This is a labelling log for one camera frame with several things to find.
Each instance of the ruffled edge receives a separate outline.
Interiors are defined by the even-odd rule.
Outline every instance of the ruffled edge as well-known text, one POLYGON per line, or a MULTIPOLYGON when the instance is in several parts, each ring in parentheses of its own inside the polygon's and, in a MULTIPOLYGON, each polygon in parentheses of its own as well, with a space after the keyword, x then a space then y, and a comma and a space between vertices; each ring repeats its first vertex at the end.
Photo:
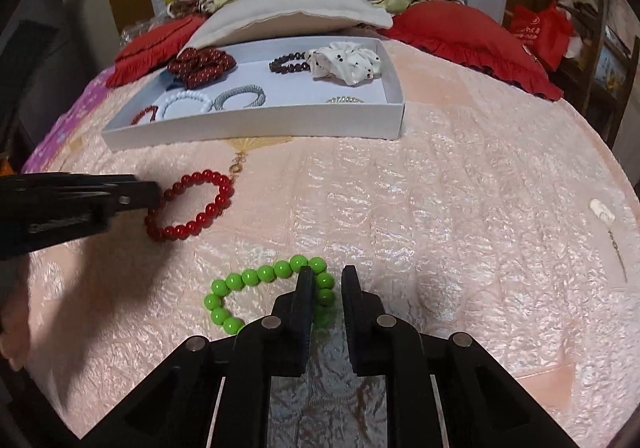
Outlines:
POLYGON ((541 74, 537 75, 521 65, 509 62, 502 57, 497 57, 489 51, 476 50, 460 44, 418 36, 397 27, 382 29, 378 32, 450 62, 478 69, 500 81, 515 84, 529 94, 542 96, 552 102, 562 98, 562 90, 549 81, 542 65, 540 66, 541 74))

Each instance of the white cardboard tray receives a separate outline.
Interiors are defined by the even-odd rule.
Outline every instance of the white cardboard tray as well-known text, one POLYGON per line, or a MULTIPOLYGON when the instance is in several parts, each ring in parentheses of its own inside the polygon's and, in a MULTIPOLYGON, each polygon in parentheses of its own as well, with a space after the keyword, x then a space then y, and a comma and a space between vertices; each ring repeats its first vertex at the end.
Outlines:
POLYGON ((173 77, 163 71, 113 117, 102 137, 113 150, 205 139, 263 136, 335 136, 339 138, 397 139, 400 135, 404 98, 396 70, 380 40, 344 36, 301 36, 229 45, 221 48, 238 64, 223 79, 202 89, 212 99, 224 91, 247 84, 260 86, 266 94, 261 107, 244 108, 255 94, 230 98, 224 110, 200 114, 199 102, 182 100, 168 107, 165 119, 149 123, 145 116, 131 126, 135 115, 149 105, 181 89, 167 87, 173 77), (292 52, 327 46, 334 41, 353 41, 375 51, 382 74, 372 81, 347 86, 337 79, 313 79, 309 72, 272 73, 269 63, 292 52), (328 104, 334 96, 355 96, 363 104, 328 104))

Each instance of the plastic bag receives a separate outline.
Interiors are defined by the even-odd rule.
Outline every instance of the plastic bag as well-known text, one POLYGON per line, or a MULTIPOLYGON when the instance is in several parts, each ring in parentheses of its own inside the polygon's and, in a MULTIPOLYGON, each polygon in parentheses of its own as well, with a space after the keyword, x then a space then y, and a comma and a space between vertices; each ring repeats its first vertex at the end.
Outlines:
POLYGON ((574 25, 552 2, 537 14, 524 6, 516 6, 509 31, 540 60, 545 69, 555 71, 569 46, 569 38, 574 34, 574 25))

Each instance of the human hand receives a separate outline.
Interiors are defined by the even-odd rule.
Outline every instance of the human hand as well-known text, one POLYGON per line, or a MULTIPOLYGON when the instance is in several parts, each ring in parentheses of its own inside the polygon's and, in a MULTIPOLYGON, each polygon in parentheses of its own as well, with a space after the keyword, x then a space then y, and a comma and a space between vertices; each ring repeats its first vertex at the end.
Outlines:
POLYGON ((0 354, 9 360, 13 370, 20 370, 27 362, 31 347, 29 330, 29 257, 17 264, 18 280, 14 290, 0 310, 2 334, 0 354))

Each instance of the red ruffled pillow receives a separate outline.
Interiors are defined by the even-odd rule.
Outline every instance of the red ruffled pillow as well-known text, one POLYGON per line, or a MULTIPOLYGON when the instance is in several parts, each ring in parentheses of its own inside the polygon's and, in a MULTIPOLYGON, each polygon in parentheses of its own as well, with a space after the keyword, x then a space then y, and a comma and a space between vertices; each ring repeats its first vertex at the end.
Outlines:
POLYGON ((193 14, 141 34, 118 53, 116 70, 106 85, 121 87, 163 66, 180 52, 205 20, 206 17, 193 14))
POLYGON ((456 2, 430 0, 394 17, 380 34, 440 58, 478 68, 499 80, 515 83, 530 94, 556 101, 562 91, 520 41, 493 18, 456 2))

